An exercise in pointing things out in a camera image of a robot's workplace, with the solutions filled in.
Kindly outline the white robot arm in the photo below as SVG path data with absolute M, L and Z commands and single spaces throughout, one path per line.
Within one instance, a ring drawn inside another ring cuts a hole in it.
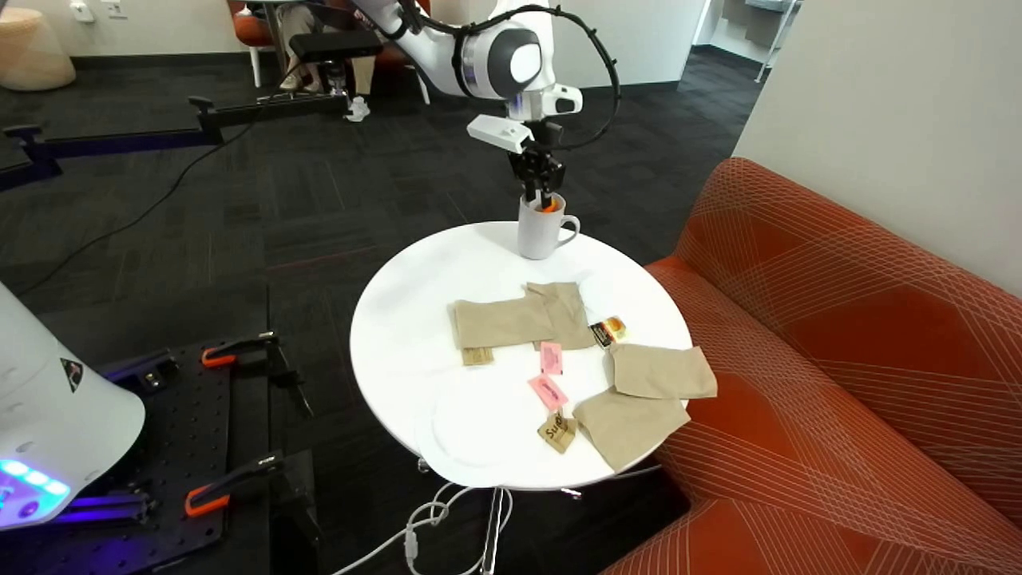
M 432 20 L 419 0 L 356 0 L 358 11 L 394 40 L 444 94 L 501 102 L 501 116 L 478 111 L 468 135 L 504 151 L 520 180 L 520 197 L 548 207 L 561 187 L 561 162 L 541 135 L 548 117 L 577 116 L 585 94 L 559 82 L 553 68 L 549 0 L 500 0 L 482 21 Z

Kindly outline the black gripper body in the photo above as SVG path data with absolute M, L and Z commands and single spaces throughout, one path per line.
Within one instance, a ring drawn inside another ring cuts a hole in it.
M 553 156 L 553 147 L 561 141 L 557 120 L 532 120 L 532 141 L 520 152 L 510 152 L 510 172 L 520 185 L 559 185 L 567 162 Z

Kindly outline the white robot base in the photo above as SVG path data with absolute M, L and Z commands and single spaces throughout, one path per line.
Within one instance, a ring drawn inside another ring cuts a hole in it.
M 140 438 L 148 406 L 0 284 L 0 531 L 50 522 Z

